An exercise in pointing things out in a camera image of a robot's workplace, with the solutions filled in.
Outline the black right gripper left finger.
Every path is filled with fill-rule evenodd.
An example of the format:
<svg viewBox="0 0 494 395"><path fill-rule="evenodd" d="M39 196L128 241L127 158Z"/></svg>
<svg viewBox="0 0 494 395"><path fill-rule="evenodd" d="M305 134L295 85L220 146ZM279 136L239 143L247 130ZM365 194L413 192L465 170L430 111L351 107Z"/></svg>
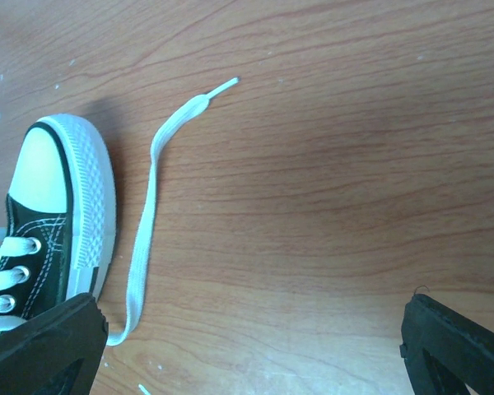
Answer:
<svg viewBox="0 0 494 395"><path fill-rule="evenodd" d="M83 293L0 336L0 394L88 394L109 325Z"/></svg>

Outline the white shoelace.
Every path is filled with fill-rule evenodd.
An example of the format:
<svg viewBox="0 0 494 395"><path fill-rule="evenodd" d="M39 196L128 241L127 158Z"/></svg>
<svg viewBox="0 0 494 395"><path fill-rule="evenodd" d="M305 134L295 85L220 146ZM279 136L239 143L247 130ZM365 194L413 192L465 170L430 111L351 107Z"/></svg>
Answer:
<svg viewBox="0 0 494 395"><path fill-rule="evenodd" d="M234 80L229 80L207 93L196 95L190 99L159 127L151 141L151 166L147 181L147 193L129 264L125 296L125 320L121 331L113 332L109 328L105 348L108 346L118 346L123 343L128 335L136 328L141 318L147 284L147 266L156 219L158 171L161 153L179 129L203 113L217 95L220 95L234 84Z"/></svg>

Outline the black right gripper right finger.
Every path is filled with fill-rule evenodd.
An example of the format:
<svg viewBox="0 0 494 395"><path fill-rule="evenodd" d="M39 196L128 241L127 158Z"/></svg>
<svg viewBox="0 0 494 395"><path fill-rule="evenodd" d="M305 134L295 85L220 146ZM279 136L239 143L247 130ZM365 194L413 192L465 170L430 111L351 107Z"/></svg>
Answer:
<svg viewBox="0 0 494 395"><path fill-rule="evenodd" d="M400 355L416 394L494 394L494 332L415 294L401 334Z"/></svg>

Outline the black white canvas sneaker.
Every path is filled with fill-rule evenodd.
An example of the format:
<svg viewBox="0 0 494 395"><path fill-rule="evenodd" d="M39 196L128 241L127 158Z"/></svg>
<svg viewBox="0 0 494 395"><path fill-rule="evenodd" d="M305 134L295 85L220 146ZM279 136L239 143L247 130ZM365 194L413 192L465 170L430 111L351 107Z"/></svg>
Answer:
<svg viewBox="0 0 494 395"><path fill-rule="evenodd" d="M0 335L81 293L98 296L112 259L116 193L98 130L72 114L26 132L0 227Z"/></svg>

